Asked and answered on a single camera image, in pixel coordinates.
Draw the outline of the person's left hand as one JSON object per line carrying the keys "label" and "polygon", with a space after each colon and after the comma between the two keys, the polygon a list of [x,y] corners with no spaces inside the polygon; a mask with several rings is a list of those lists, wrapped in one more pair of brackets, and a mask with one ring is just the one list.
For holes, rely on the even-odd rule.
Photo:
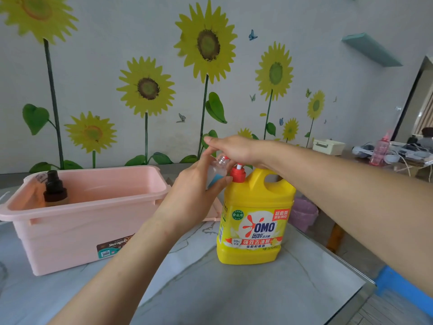
{"label": "person's left hand", "polygon": [[212,204],[205,201],[207,172],[215,158],[202,156],[179,173],[169,193],[154,214],[170,232],[182,235],[203,221]]}

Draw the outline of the small clear plastic bottle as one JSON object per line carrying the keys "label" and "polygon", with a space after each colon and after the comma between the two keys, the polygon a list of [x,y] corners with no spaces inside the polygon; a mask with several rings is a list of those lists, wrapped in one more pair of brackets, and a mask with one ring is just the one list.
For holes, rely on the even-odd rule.
{"label": "small clear plastic bottle", "polygon": [[209,189],[219,179],[227,175],[227,166],[230,162],[230,158],[224,155],[219,155],[209,165],[207,172],[206,189]]}

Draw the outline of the yellow detergent bottle red pump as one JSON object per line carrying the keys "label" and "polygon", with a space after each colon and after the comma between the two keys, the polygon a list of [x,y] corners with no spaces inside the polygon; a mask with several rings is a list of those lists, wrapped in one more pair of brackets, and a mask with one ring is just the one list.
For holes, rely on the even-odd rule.
{"label": "yellow detergent bottle red pump", "polygon": [[224,191],[216,251],[228,265],[254,265],[277,259],[296,189],[287,180],[267,182],[274,174],[244,166],[230,171],[232,182]]}

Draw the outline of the person's left forearm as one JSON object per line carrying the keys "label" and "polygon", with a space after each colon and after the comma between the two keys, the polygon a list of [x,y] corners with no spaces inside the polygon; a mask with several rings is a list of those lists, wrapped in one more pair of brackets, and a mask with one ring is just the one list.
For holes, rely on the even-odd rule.
{"label": "person's left forearm", "polygon": [[161,263],[193,226],[158,212],[47,325],[129,325]]}

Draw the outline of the pink storage box lid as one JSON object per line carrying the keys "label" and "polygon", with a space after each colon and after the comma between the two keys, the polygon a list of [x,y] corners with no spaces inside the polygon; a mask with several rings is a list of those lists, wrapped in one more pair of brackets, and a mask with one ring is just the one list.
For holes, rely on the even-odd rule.
{"label": "pink storage box lid", "polygon": [[213,221],[220,222],[223,205],[218,198],[213,202],[207,216],[203,219],[203,222]]}

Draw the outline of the pink waste bin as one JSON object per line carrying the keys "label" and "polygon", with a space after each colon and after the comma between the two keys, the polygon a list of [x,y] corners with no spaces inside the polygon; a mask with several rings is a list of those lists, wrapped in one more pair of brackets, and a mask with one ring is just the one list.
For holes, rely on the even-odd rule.
{"label": "pink waste bin", "polygon": [[319,209],[308,199],[296,197],[288,218],[289,224],[306,233],[308,228],[314,224]]}

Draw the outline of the cream lidded box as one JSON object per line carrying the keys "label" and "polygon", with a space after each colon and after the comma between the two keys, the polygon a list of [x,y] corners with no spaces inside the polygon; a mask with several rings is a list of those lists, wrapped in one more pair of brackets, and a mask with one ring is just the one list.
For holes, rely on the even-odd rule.
{"label": "cream lidded box", "polygon": [[330,156],[341,156],[344,148],[344,142],[339,142],[331,139],[314,139],[312,147],[314,151]]}

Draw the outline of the wooden side table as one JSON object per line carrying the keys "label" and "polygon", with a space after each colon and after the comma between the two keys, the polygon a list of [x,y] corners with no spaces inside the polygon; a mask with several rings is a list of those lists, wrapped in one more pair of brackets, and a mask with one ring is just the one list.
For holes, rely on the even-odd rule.
{"label": "wooden side table", "polygon": [[[344,150],[342,155],[339,157],[349,159],[350,161],[354,161],[360,164],[369,163],[369,160],[367,158],[357,157],[353,155],[349,150]],[[422,181],[433,182],[433,164],[426,165],[425,167],[418,167],[414,166],[413,162],[409,162],[408,165],[401,162],[396,162],[392,163],[391,165],[384,164],[382,165],[382,169],[392,171],[397,174],[402,174],[407,177],[416,178]],[[345,231],[337,223],[335,223],[333,225],[330,237],[328,238],[326,248],[336,254],[342,244],[344,236]]]}

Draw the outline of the pink plastic storage box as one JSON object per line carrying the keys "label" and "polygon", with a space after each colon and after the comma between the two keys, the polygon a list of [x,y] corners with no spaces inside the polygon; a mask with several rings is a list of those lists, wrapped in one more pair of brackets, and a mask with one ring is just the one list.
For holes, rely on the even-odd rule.
{"label": "pink plastic storage box", "polygon": [[114,256],[157,210],[170,186],[153,165],[58,171],[68,203],[46,207],[40,173],[3,204],[32,273],[50,273]]}

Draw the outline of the dark brown pump bottle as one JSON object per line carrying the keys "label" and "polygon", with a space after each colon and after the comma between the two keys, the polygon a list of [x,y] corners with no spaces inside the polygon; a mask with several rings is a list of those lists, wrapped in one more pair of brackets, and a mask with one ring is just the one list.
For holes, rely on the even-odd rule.
{"label": "dark brown pump bottle", "polygon": [[58,172],[56,170],[50,170],[47,172],[45,187],[45,207],[69,204],[67,189],[63,186],[63,182],[59,178]]}

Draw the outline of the white power strip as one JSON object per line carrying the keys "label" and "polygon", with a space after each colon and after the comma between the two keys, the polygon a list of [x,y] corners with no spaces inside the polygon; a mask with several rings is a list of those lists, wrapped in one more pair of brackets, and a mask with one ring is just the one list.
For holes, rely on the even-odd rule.
{"label": "white power strip", "polygon": [[419,160],[422,162],[428,162],[428,160],[433,159],[433,153],[429,149],[420,147],[417,144],[391,142],[389,149],[404,158]]}

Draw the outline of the blue plastic stool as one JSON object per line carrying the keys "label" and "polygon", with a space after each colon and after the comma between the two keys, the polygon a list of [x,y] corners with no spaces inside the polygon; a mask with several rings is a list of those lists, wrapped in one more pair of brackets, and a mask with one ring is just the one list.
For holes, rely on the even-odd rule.
{"label": "blue plastic stool", "polygon": [[433,298],[404,279],[391,267],[383,267],[373,281],[376,284],[377,295],[381,295],[386,290],[393,291],[433,318]]}

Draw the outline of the sunflower wall stickers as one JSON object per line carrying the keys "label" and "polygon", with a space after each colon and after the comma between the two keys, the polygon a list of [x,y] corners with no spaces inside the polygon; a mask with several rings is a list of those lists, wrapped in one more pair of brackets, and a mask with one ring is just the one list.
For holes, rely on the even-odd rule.
{"label": "sunflower wall stickers", "polygon": [[[23,119],[32,135],[37,135],[47,123],[54,127],[59,153],[59,165],[49,162],[39,162],[32,166],[30,173],[48,170],[82,169],[82,167],[64,158],[58,105],[55,96],[55,86],[52,73],[52,62],[49,45],[55,38],[65,41],[64,34],[71,35],[70,30],[77,30],[74,21],[78,21],[72,14],[73,9],[66,4],[66,0],[0,0],[0,14],[6,14],[7,26],[18,26],[18,34],[31,32],[35,39],[44,45],[47,62],[48,80],[52,98],[52,114],[44,107],[37,107],[27,103],[23,106]],[[225,13],[218,7],[212,10],[208,0],[205,12],[199,3],[195,7],[190,5],[190,15],[180,15],[176,25],[181,30],[180,41],[176,43],[178,56],[185,57],[184,66],[193,66],[195,78],[201,77],[204,83],[204,99],[200,129],[200,143],[196,154],[183,158],[181,163],[193,163],[200,158],[207,144],[205,136],[217,134],[214,130],[203,133],[205,113],[220,123],[227,123],[223,104],[217,93],[208,93],[209,82],[226,78],[230,72],[230,64],[235,58],[233,40],[237,35],[233,32],[234,25],[228,24]],[[261,94],[267,94],[269,102],[277,100],[278,96],[287,93],[293,81],[291,56],[289,50],[280,44],[269,46],[262,57],[257,70],[257,81]],[[122,92],[122,102],[139,114],[145,120],[145,154],[130,159],[125,166],[148,165],[152,159],[157,164],[172,164],[171,159],[164,153],[155,152],[148,157],[148,120],[149,116],[158,116],[173,106],[175,91],[171,76],[163,72],[163,66],[157,66],[156,59],[132,58],[127,62],[127,70],[122,70],[120,80],[124,83],[117,91]],[[108,118],[101,118],[92,112],[81,113],[79,117],[72,116],[72,124],[66,124],[68,136],[75,146],[80,146],[86,153],[92,154],[92,166],[96,167],[96,154],[106,150],[116,143],[116,129]]]}

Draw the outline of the teal wall shelf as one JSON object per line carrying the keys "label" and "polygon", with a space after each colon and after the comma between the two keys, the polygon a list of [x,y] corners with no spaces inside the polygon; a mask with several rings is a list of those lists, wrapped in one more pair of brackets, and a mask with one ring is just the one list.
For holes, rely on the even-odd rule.
{"label": "teal wall shelf", "polygon": [[347,35],[341,41],[382,67],[403,66],[388,49],[367,33]]}

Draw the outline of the dark door frame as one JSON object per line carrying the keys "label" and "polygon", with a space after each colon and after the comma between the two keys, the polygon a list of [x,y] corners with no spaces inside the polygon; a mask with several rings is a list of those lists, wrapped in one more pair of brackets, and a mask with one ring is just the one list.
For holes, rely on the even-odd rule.
{"label": "dark door frame", "polygon": [[402,110],[400,111],[401,114],[400,114],[400,117],[399,117],[399,119],[398,119],[398,121],[397,121],[396,127],[395,127],[395,129],[394,129],[394,132],[393,132],[393,135],[392,135],[392,141],[394,141],[395,138],[396,138],[397,135],[398,135],[398,131],[399,131],[399,129],[400,129],[402,123],[403,123],[404,117],[405,117],[405,115],[406,115],[406,113],[407,113],[407,111],[408,111],[408,108],[409,108],[410,102],[411,102],[411,100],[412,100],[412,98],[413,98],[413,95],[414,95],[414,93],[415,93],[415,90],[416,90],[416,87],[417,87],[417,85],[418,85],[418,82],[419,82],[419,80],[420,80],[420,78],[421,78],[421,76],[422,76],[422,74],[423,74],[423,72],[424,72],[424,70],[425,70],[426,62],[428,62],[428,61],[429,61],[429,59],[428,59],[428,57],[425,55],[424,58],[423,58],[423,61],[422,61],[422,63],[421,63],[421,66],[420,66],[420,68],[419,68],[419,70],[418,70],[418,73],[417,73],[417,75],[416,75],[416,77],[415,77],[414,83],[412,84],[411,90],[410,90],[409,95],[408,95],[408,98],[407,98],[407,100],[406,100],[406,102],[405,102],[405,104],[404,104],[404,107],[403,107]]}

